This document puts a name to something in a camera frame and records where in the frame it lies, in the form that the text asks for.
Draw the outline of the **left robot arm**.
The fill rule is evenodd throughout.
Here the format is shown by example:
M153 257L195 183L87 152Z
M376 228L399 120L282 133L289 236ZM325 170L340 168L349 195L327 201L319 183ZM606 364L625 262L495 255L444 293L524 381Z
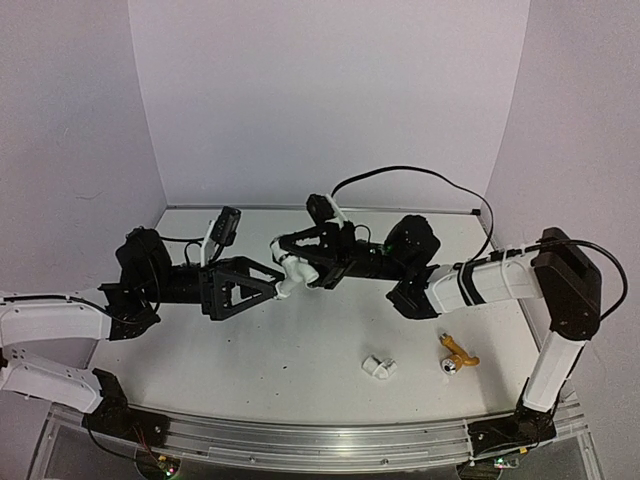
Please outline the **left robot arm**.
M139 227L116 251L119 281L98 289L105 305L80 293L2 295L2 390L95 415L111 435L128 435L135 416L115 375L57 363L24 344L131 340L159 323L163 304L198 305L203 315L223 321L278 296L283 273L244 256L223 259L223 249L215 247L201 265L175 265L160 234Z

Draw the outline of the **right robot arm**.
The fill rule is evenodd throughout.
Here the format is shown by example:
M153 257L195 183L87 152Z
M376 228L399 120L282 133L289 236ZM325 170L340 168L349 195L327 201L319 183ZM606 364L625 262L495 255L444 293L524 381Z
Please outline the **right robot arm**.
M419 215L402 218L381 243L360 240L350 221L324 219L275 238L274 261L285 270L286 297L297 283L335 288L344 278L394 282L386 297L405 318L431 320L462 308L541 299L549 332L520 400L525 412L549 412L586 343L601 323L599 269L558 228L534 245L438 265L441 242Z

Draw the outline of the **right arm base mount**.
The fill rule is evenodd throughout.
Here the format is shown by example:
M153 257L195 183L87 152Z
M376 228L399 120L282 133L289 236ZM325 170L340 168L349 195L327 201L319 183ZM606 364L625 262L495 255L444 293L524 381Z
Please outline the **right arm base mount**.
M524 405L520 397L513 413L503 417L477 420L468 425L471 451L474 458L502 450L536 447L556 436L554 415L559 399L544 412Z

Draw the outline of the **white plastic faucet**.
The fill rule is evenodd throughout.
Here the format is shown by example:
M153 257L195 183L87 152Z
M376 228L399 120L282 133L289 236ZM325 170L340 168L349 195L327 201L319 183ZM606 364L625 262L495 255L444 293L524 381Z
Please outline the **white plastic faucet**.
M284 270L284 279L276 283L276 297L278 299L288 298L298 285L311 287L320 275L307 260L285 251L279 239L274 239L270 244L272 259Z

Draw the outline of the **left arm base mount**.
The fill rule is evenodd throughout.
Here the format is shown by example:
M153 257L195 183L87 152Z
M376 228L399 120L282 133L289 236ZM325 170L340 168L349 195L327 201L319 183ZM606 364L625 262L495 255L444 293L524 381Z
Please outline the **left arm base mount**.
M94 368L92 374L98 380L101 401L95 410L84 414L82 426L92 433L148 447L163 447L168 435L169 417L131 407L114 374L98 368Z

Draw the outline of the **white elbow fitting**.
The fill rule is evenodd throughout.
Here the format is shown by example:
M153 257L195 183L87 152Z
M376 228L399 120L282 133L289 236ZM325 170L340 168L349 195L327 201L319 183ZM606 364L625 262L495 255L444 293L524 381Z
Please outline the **white elbow fitting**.
M380 359L375 355L369 355L363 360L361 368L370 377L386 381L397 371L397 363L391 358Z

